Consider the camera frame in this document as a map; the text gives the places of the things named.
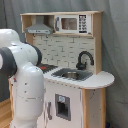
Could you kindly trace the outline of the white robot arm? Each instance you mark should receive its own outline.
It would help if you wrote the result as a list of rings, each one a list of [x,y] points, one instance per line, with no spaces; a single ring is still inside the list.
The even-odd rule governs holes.
[[[37,128],[43,111],[44,77],[40,50],[20,41],[13,29],[0,29],[0,73],[10,79],[14,118],[10,128]]]

